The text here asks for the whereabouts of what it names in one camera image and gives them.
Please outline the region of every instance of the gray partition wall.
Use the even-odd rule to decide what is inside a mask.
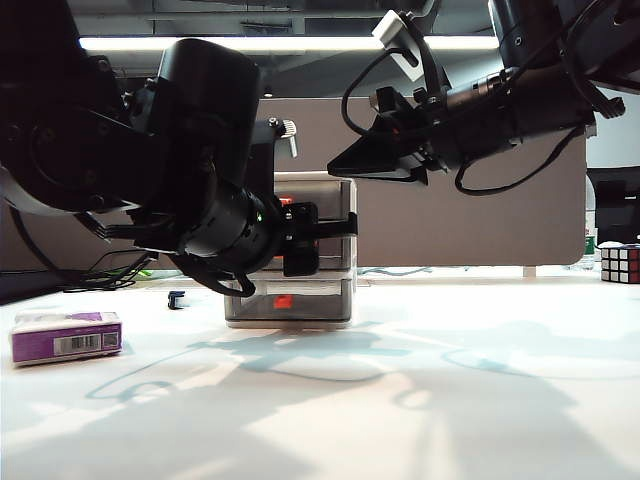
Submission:
[[[372,118],[368,100],[354,99],[352,116]],[[279,161],[278,171],[324,170],[357,136],[343,124],[339,99],[274,99],[259,117],[290,118],[298,127],[299,157]],[[526,175],[544,161],[559,136],[542,138],[469,170],[477,186],[495,186]],[[453,175],[430,175],[430,185],[359,180],[358,263],[389,265],[541,265],[571,263],[584,248],[585,141],[574,140],[554,165],[519,188],[493,197],[455,191]],[[41,265],[29,253],[2,206],[0,268]],[[86,268],[102,253],[128,245],[105,244],[72,218],[27,215],[34,239],[63,268]],[[158,265],[172,268],[165,259]]]

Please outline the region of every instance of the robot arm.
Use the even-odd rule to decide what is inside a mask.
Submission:
[[[621,99],[607,99],[594,83],[640,93],[640,2],[490,0],[489,9],[505,69],[453,89],[437,75],[440,67],[410,14],[383,19],[374,34],[385,55],[401,53],[394,58],[410,75],[416,65],[423,69],[426,88],[414,91],[415,106],[391,87],[379,89],[370,129],[349,119],[347,90],[343,116],[362,138],[329,164],[330,173],[427,183],[428,171],[457,170],[456,187],[465,194],[502,192],[552,163],[595,125],[594,111],[605,118],[624,113]],[[564,140],[521,181],[486,190],[464,186],[474,162],[562,130]]]
[[[247,274],[274,255],[285,275],[312,274],[318,238],[356,233],[354,214],[319,224],[314,204],[275,197],[276,147],[295,126],[255,121],[259,71],[248,57],[182,40],[122,98],[108,59],[80,48],[66,2],[41,7],[0,7],[0,182],[18,222],[18,211],[74,214],[100,238],[166,253],[235,296],[253,293]],[[92,215],[115,210],[132,223]],[[241,290],[221,283],[233,279]]]

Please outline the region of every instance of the red label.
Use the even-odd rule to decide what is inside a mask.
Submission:
[[[273,308],[283,310],[293,307],[293,295],[278,295],[273,299]]]

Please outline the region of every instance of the ceiling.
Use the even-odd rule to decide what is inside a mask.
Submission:
[[[423,31],[440,35],[490,35],[486,0],[68,0],[82,36],[369,36],[387,10],[413,11]],[[375,52],[260,55],[265,85],[280,97],[339,94]],[[495,64],[497,53],[490,54]],[[153,76],[159,53],[110,53],[123,78]],[[445,66],[474,60],[474,52],[438,52]],[[407,84],[393,61],[372,73],[375,83]]]

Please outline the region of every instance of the fluorescent light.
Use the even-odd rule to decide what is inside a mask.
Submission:
[[[96,52],[162,51],[185,37],[84,37],[82,48]],[[348,52],[382,50],[375,37],[199,37],[246,53]],[[498,40],[488,36],[430,36],[425,40],[433,50],[494,50]]]

